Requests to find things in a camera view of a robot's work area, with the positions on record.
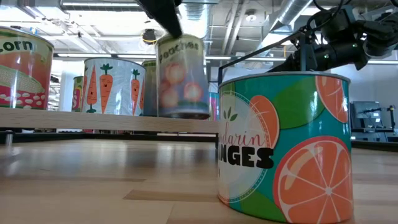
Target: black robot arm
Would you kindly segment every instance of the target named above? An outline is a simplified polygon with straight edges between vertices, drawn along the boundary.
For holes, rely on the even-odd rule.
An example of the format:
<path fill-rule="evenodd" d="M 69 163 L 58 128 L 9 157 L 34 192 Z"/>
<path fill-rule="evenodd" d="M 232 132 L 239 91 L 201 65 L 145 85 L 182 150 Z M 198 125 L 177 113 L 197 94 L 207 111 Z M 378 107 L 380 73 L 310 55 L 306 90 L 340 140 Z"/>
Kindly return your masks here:
<path fill-rule="evenodd" d="M 297 51 L 269 72 L 299 71 L 301 50 L 305 51 L 306 70 L 325 71 L 350 63 L 360 70 L 372 56 L 387 55 L 398 48 L 398 12 L 385 15 L 380 21 L 356 21 L 352 10 L 351 6 L 342 7 L 340 13 L 320 29 L 327 44 L 313 41 L 314 32 L 307 26 L 302 27 L 299 32 L 305 34 L 305 44 L 292 40 Z M 330 12 L 321 13 L 315 19 L 317 25 L 330 18 Z"/>
<path fill-rule="evenodd" d="M 148 17 L 155 19 L 175 38 L 182 35 L 180 22 L 175 10 L 181 2 L 182 0 L 137 0 L 137 3 L 147 13 Z"/>

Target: wooden floor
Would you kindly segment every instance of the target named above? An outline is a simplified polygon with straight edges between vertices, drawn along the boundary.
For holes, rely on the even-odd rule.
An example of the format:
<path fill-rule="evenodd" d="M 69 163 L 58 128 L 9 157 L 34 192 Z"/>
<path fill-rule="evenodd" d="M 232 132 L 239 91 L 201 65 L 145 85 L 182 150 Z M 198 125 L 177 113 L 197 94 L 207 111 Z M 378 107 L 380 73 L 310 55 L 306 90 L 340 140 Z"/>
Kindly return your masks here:
<path fill-rule="evenodd" d="M 0 154 L 6 150 L 0 146 Z M 0 223 L 272 223 L 216 198 L 214 144 L 15 144 L 0 166 Z M 398 153 L 353 150 L 355 220 L 398 223 Z"/>

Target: wooden shelf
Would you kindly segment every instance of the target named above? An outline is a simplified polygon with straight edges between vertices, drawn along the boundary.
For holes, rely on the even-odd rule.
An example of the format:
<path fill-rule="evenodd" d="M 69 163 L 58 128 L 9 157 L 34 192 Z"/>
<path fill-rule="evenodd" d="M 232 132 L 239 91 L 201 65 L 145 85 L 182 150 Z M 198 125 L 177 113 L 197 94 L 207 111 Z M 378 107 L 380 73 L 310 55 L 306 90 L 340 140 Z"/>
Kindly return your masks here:
<path fill-rule="evenodd" d="M 0 127 L 217 133 L 218 122 L 0 108 Z"/>

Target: carrot illustration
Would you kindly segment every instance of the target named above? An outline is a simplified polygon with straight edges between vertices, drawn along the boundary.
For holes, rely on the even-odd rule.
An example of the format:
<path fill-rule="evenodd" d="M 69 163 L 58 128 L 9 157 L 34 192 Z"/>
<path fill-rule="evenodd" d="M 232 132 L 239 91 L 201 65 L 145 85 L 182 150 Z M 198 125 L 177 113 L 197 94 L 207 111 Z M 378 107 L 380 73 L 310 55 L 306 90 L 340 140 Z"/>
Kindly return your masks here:
<path fill-rule="evenodd" d="M 88 86 L 88 93 L 87 93 L 87 104 L 90 105 L 90 109 L 87 113 L 95 113 L 97 112 L 93 109 L 93 104 L 97 103 L 97 81 L 95 75 L 95 67 L 93 68 L 93 73 L 91 74 L 90 78 L 90 85 Z"/>
<path fill-rule="evenodd" d="M 145 96 L 145 81 L 142 82 L 141 98 L 139 99 L 139 108 L 144 108 L 144 96 Z"/>
<path fill-rule="evenodd" d="M 137 80 L 137 75 L 140 75 L 138 70 L 134 69 L 132 71 L 134 79 L 131 81 L 131 100 L 132 100 L 132 115 L 136 113 L 138 94 L 139 94 L 139 80 Z"/>
<path fill-rule="evenodd" d="M 84 79 L 83 79 L 83 98 L 81 99 L 81 102 L 84 102 L 85 101 L 85 97 L 86 97 L 86 87 L 87 87 L 87 70 L 88 70 L 88 67 L 87 66 L 85 66 L 85 76 L 84 76 Z"/>
<path fill-rule="evenodd" d="M 101 83 L 101 85 L 99 86 L 99 90 L 101 92 L 102 113 L 105 113 L 105 108 L 108 104 L 109 96 L 111 94 L 113 77 L 112 75 L 108 74 L 108 70 L 112 68 L 113 67 L 110 67 L 108 63 L 106 65 L 102 65 L 102 67 L 100 68 L 105 71 L 105 74 L 99 77 L 99 82 Z"/>

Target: can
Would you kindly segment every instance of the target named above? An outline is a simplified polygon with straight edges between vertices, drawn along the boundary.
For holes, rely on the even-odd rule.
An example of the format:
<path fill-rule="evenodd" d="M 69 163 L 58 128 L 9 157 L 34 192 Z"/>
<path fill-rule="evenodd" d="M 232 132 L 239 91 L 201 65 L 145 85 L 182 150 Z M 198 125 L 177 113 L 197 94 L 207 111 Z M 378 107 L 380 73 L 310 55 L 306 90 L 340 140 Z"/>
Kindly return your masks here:
<path fill-rule="evenodd" d="M 141 116 L 144 77 L 144 67 L 129 60 L 86 59 L 83 112 Z"/>
<path fill-rule="evenodd" d="M 0 27 L 0 107 L 47 109 L 53 51 L 39 36 Z"/>
<path fill-rule="evenodd" d="M 287 223 L 353 215 L 348 87 L 322 72 L 279 72 L 220 85 L 218 197 Z"/>
<path fill-rule="evenodd" d="M 218 121 L 220 119 L 220 96 L 218 93 L 209 93 L 209 109 L 210 121 Z"/>
<path fill-rule="evenodd" d="M 73 78 L 72 112 L 81 112 L 83 96 L 83 76 Z"/>
<path fill-rule="evenodd" d="M 156 43 L 159 116 L 207 119 L 208 83 L 203 41 L 192 35 L 165 36 Z"/>
<path fill-rule="evenodd" d="M 156 60 L 142 63 L 145 74 L 144 116 L 157 116 Z"/>

